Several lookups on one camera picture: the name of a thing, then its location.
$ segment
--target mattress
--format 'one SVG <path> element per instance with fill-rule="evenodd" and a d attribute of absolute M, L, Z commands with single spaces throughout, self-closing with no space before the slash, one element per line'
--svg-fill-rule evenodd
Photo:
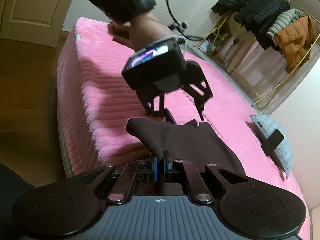
<path fill-rule="evenodd" d="M 64 137 L 63 129 L 61 128 L 61 120 L 60 120 L 60 103 L 59 96 L 57 95 L 57 117 L 58 117 L 58 131 L 59 131 L 59 141 L 60 141 L 60 151 L 63 163 L 63 169 L 66 174 L 66 178 L 74 176 L 74 172 L 72 171 L 72 166 L 70 164 L 69 153 L 66 146 L 66 140 Z"/>
<path fill-rule="evenodd" d="M 61 129 L 72 171 L 75 174 L 112 163 L 122 166 L 149 155 L 137 138 L 125 131 L 128 119 L 148 118 L 134 91 L 121 76 L 133 50 L 108 35 L 107 23 L 78 19 L 58 60 L 58 95 Z M 291 191 L 300 199 L 302 192 L 292 173 L 284 173 L 266 157 L 252 131 L 252 107 L 211 64 L 186 53 L 198 62 L 213 92 L 203 112 L 217 135 L 237 155 L 247 176 Z M 200 121 L 189 95 L 182 90 L 166 95 L 165 107 L 177 124 Z M 310 218 L 299 232 L 310 239 Z"/>

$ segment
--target gold metal rack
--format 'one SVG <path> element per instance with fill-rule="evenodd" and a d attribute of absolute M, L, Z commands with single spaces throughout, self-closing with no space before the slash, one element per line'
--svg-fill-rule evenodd
<path fill-rule="evenodd" d="M 293 2 L 291 2 L 291 1 L 289 1 L 289 0 L 286 0 L 286 1 L 289 2 L 290 4 L 292 4 L 294 7 L 300 9 L 301 11 L 303 11 L 304 14 L 308 14 L 314 21 L 318 22 L 318 24 L 320 25 L 320 22 L 319 22 L 317 19 L 315 19 L 311 14 L 309 14 L 308 12 L 306 12 L 306 11 L 305 11 L 304 9 L 302 9 L 300 6 L 298 6 L 297 4 L 295 4 L 295 3 L 293 3 Z M 216 39 L 217 39 L 217 36 L 218 36 L 219 33 L 220 33 L 221 27 L 222 27 L 223 24 L 225 24 L 225 22 L 229 19 L 229 17 L 232 15 L 232 13 L 228 12 L 228 13 L 224 14 L 222 17 L 225 17 L 225 19 L 222 21 L 222 23 L 221 23 L 219 26 L 215 27 L 207 36 L 205 36 L 202 41 L 198 42 L 198 43 L 195 45 L 195 47 L 199 48 L 199 47 L 202 45 L 202 43 L 209 37 L 209 35 L 217 32 L 217 33 L 215 34 L 215 39 L 214 39 L 214 42 L 213 42 L 213 44 L 214 44 L 215 41 L 216 41 Z M 252 86 L 247 82 L 247 80 L 237 71 L 237 67 L 241 64 L 241 62 L 243 61 L 243 59 L 245 58 L 245 56 L 248 54 L 248 52 L 249 52 L 249 50 L 250 50 L 251 47 L 249 47 L 249 48 L 247 49 L 247 51 L 244 53 L 244 55 L 242 56 L 242 58 L 239 60 L 239 62 L 236 64 L 235 67 L 230 66 L 230 64 L 229 64 L 225 59 L 223 59 L 220 55 L 214 56 L 213 59 L 218 58 L 220 61 L 222 61 L 222 62 L 224 63 L 224 68 L 226 68 L 226 67 L 228 66 L 229 68 L 231 68 L 232 72 L 233 72 L 233 71 L 236 71 L 236 72 L 237 72 L 237 74 L 239 75 L 239 77 L 241 77 L 241 78 L 245 81 L 245 83 L 246 83 L 246 84 L 248 85 L 248 87 L 255 93 L 255 95 L 256 95 L 256 97 L 257 97 L 255 103 L 252 104 L 252 107 L 256 107 L 258 110 L 262 111 L 262 110 L 264 110 L 264 109 L 268 106 L 268 104 L 271 102 L 271 100 L 272 100 L 272 99 L 276 96 L 276 94 L 282 89 L 282 87 L 283 87 L 284 84 L 287 82 L 287 80 L 288 80 L 288 79 L 296 72 L 296 70 L 300 67 L 300 65 L 302 64 L 303 60 L 307 57 L 308 54 L 310 54 L 311 49 L 312 49 L 312 48 L 314 47 L 314 45 L 318 42 L 319 38 L 320 38 L 320 34 L 317 36 L 315 42 L 311 45 L 311 47 L 310 47 L 310 49 L 308 50 L 308 52 L 306 53 L 306 55 L 300 60 L 300 62 L 297 64 L 297 66 L 294 68 L 294 70 L 293 70 L 282 82 L 280 82 L 279 84 L 277 84 L 274 88 L 272 88 L 268 93 L 266 93 L 266 94 L 263 95 L 263 96 L 259 95 L 259 93 L 254 89 L 254 87 L 252 87 Z M 260 103 L 263 99 L 265 99 L 266 97 L 268 97 L 268 96 L 269 96 L 271 93 L 273 93 L 273 92 L 274 92 L 274 94 L 270 97 L 270 99 L 269 99 L 262 107 L 260 107 L 260 106 L 259 106 L 259 103 Z"/>

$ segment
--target gray puffer jacket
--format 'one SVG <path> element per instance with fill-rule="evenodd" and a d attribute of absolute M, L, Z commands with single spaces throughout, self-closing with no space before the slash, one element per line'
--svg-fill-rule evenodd
<path fill-rule="evenodd" d="M 273 38 L 276 33 L 291 23 L 294 23 L 297 19 L 301 18 L 302 12 L 296 8 L 283 12 L 278 16 L 275 23 L 269 28 L 267 36 Z"/>

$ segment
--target black puffer jacket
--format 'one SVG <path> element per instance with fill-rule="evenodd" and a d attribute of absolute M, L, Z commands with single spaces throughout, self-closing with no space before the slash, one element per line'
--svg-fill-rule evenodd
<path fill-rule="evenodd" d="M 261 25 L 267 21 L 274 23 L 277 17 L 290 9 L 290 4 L 284 0 L 274 0 L 255 17 L 256 25 Z"/>
<path fill-rule="evenodd" d="M 234 17 L 235 21 L 251 31 L 255 25 L 254 17 L 274 0 L 253 0 L 248 6 L 242 8 Z"/>
<path fill-rule="evenodd" d="M 219 15 L 227 11 L 238 12 L 241 8 L 247 6 L 252 0 L 219 0 L 211 9 Z"/>
<path fill-rule="evenodd" d="M 267 36 L 267 32 L 276 21 L 277 17 L 289 9 L 290 4 L 287 1 L 274 0 L 254 17 L 255 27 L 252 32 L 255 34 L 257 41 L 264 49 L 271 46 L 275 50 L 280 50 L 272 39 Z"/>

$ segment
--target human hand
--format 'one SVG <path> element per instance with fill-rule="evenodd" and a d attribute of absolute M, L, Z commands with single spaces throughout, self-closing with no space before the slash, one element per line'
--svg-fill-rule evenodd
<path fill-rule="evenodd" d="M 113 40 L 138 51 L 148 44 L 173 35 L 173 32 L 159 22 L 152 13 L 144 13 L 130 21 L 131 26 L 108 24 L 108 33 Z"/>
<path fill-rule="evenodd" d="M 128 25 L 119 25 L 113 21 L 108 24 L 108 33 L 113 36 L 113 40 L 133 49 L 130 30 L 131 26 Z"/>

